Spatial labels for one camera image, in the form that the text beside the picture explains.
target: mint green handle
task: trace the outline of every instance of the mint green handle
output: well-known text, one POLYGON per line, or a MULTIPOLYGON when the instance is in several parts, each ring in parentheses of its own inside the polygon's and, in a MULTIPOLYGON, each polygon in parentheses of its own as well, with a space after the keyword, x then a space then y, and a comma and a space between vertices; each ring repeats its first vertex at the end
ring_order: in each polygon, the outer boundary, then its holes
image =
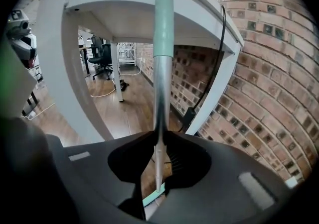
POLYGON ((153 57, 174 55, 173 0, 155 0, 153 57))

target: black office chair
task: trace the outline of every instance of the black office chair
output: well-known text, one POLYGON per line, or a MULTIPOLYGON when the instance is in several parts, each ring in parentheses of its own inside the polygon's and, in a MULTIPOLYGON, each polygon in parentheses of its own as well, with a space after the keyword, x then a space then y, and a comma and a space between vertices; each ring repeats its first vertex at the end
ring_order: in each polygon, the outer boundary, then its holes
POLYGON ((100 65, 101 69, 93 75, 93 80, 95 77, 106 73, 108 78, 110 79, 110 73, 113 72, 112 69, 112 58, 111 58, 111 45, 107 43, 103 43, 103 39, 97 36, 92 36, 91 49, 93 53, 93 58, 89 59, 89 62, 92 64, 100 65))

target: brick wall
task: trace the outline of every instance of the brick wall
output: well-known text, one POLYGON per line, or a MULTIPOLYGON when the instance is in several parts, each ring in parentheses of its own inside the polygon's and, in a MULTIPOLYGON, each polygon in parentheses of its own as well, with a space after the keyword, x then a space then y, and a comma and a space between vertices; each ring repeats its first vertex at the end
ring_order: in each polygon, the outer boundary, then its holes
MULTIPOLYGON (((235 73, 198 133, 237 147, 301 182, 319 149, 319 32, 302 0, 218 0, 245 39, 235 73)), ((152 45, 138 44, 153 80, 152 45)), ((202 92, 216 51, 176 46, 171 102, 182 113, 202 92)))

